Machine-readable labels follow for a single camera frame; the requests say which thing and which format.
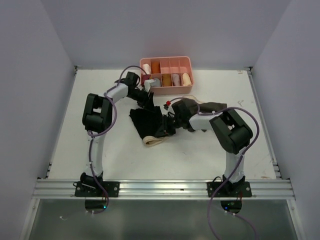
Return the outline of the black underwear beige waistband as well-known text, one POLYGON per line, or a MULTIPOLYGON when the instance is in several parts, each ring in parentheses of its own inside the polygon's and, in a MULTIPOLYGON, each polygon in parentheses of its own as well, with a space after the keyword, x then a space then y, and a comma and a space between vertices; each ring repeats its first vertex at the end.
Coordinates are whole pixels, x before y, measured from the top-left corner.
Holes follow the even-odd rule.
POLYGON ((137 108, 131 109, 129 116, 145 147, 153 147, 164 142, 167 137, 156 137, 156 132, 162 123, 162 111, 156 106, 154 111, 137 108))

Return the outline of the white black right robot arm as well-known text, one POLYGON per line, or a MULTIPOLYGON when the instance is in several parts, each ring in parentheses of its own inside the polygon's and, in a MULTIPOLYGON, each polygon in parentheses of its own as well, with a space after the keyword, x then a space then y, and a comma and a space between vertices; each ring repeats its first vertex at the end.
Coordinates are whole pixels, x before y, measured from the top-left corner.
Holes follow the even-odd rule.
POLYGON ((226 152, 226 168, 220 189, 227 196, 235 196, 245 182, 243 161, 246 151, 258 135, 238 114, 239 107, 227 107, 224 103, 199 103, 194 99, 179 97, 164 105, 167 114, 157 117, 156 137, 172 136, 183 128, 189 132, 213 131, 226 152))

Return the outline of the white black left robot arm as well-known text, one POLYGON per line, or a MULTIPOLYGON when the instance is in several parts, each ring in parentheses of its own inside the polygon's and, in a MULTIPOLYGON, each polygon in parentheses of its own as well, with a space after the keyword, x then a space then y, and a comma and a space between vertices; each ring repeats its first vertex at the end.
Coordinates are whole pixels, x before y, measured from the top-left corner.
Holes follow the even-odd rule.
POLYGON ((145 73, 140 77, 129 71, 124 78, 120 77, 116 80, 114 85, 104 94, 90 93, 87 95, 82 124, 89 137, 88 163, 80 176, 80 182, 86 186, 87 192, 92 196, 99 196, 104 190, 103 145, 105 134, 111 130, 117 120, 116 103, 123 98, 130 98, 136 101, 142 109, 154 112, 154 93, 150 91, 149 87, 139 87, 139 83, 143 83, 150 78, 150 74, 145 73))

